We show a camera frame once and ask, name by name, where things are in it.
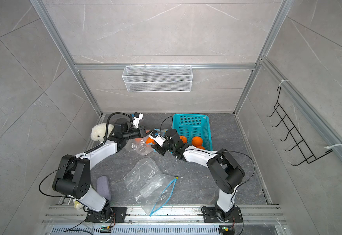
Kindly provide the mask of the orange five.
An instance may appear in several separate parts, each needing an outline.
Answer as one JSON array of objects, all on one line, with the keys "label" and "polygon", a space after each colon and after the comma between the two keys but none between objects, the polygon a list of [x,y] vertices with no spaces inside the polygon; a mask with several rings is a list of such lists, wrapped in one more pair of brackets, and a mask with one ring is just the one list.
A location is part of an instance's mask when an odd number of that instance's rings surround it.
[{"label": "orange five", "polygon": [[147,140],[146,140],[146,144],[147,144],[147,145],[149,145],[149,144],[151,144],[151,145],[154,145],[154,144],[155,144],[155,142],[154,142],[154,140],[153,140],[153,139],[151,139],[151,138],[147,138]]}]

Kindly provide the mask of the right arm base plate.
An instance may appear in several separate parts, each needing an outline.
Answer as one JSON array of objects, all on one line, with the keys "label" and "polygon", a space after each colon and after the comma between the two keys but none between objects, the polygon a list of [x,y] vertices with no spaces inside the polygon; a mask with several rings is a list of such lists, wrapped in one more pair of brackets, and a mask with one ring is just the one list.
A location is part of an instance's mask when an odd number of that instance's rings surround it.
[{"label": "right arm base plate", "polygon": [[203,220],[205,223],[241,223],[242,213],[239,207],[233,206],[229,212],[224,212],[218,206],[201,207]]}]

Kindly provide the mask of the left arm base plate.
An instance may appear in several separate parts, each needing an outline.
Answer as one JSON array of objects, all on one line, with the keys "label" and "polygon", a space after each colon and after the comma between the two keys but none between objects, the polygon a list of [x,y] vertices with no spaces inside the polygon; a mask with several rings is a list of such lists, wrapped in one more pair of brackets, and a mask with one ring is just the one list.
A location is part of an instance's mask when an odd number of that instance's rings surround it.
[{"label": "left arm base plate", "polygon": [[100,212],[89,211],[86,222],[109,223],[114,222],[115,219],[116,223],[124,223],[127,209],[127,207],[109,207],[104,208]]}]

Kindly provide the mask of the orange four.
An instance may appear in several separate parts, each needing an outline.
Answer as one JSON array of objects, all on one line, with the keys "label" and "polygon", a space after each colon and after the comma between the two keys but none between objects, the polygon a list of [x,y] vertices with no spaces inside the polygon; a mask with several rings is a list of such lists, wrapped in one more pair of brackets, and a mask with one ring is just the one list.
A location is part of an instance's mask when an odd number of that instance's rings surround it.
[{"label": "orange four", "polygon": [[196,147],[203,146],[203,139],[199,136],[193,137],[191,144]]}]

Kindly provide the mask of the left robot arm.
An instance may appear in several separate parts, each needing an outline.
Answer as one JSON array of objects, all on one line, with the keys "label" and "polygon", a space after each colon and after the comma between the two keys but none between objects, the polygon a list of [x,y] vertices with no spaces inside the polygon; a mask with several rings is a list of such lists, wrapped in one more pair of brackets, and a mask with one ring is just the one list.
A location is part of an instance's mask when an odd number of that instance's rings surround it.
[{"label": "left robot arm", "polygon": [[110,199],[107,199],[91,186],[91,169],[107,157],[121,151],[131,139],[146,136],[144,126],[139,126],[143,114],[113,113],[124,115],[129,119],[119,118],[114,124],[110,119],[106,123],[97,124],[91,130],[91,139],[99,145],[79,155],[65,155],[61,158],[59,168],[53,181],[54,191],[77,200],[88,208],[88,211],[107,221],[112,214]]}]

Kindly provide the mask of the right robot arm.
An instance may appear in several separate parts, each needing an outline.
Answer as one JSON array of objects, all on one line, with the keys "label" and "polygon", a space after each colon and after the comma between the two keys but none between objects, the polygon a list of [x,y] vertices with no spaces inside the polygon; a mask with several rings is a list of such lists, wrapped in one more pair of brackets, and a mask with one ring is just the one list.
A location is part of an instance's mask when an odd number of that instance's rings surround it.
[{"label": "right robot arm", "polygon": [[215,205],[216,217],[227,222],[234,210],[236,193],[245,177],[243,168],[230,152],[226,149],[208,151],[184,143],[175,129],[168,130],[164,135],[154,130],[149,137],[155,142],[151,147],[160,155],[170,152],[179,160],[197,163],[209,169],[220,189]]}]

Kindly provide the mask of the orange three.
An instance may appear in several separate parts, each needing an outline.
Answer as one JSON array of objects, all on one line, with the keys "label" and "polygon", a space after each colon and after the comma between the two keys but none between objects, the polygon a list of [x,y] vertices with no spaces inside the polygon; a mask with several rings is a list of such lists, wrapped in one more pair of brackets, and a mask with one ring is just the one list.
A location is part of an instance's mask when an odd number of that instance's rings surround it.
[{"label": "orange three", "polygon": [[184,144],[187,144],[188,143],[188,139],[185,137],[185,136],[180,136],[180,139],[182,140],[182,142]]}]

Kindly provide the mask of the clear zip-top bag blue seal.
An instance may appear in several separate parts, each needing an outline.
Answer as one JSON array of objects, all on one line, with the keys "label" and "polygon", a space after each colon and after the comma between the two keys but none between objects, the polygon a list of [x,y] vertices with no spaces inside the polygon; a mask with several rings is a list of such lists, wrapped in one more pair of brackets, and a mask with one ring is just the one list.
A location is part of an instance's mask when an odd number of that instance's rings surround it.
[{"label": "clear zip-top bag blue seal", "polygon": [[175,176],[162,173],[150,158],[141,159],[124,177],[130,196],[148,216],[153,216],[168,203],[177,180]]}]

